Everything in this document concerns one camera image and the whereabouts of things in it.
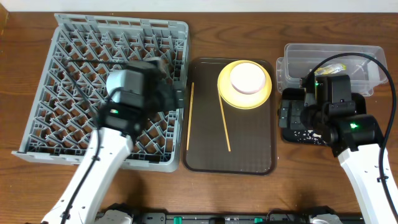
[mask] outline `green led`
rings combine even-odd
[[[358,127],[358,125],[356,125],[355,123],[351,123],[351,124],[349,124],[349,125],[351,125],[351,129],[354,129],[354,128],[357,128],[357,127]]]

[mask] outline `dark tray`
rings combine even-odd
[[[251,110],[240,110],[223,101],[231,152],[228,151],[217,80],[220,71],[237,59],[198,58],[190,64],[187,93],[191,93],[189,148],[187,135],[189,103],[185,108],[181,145],[183,163],[193,171],[267,175],[276,167],[275,77],[270,63],[253,60],[271,76],[268,100]]]

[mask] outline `white wall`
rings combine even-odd
[[[0,2],[8,11],[398,12],[398,0],[0,0]]]

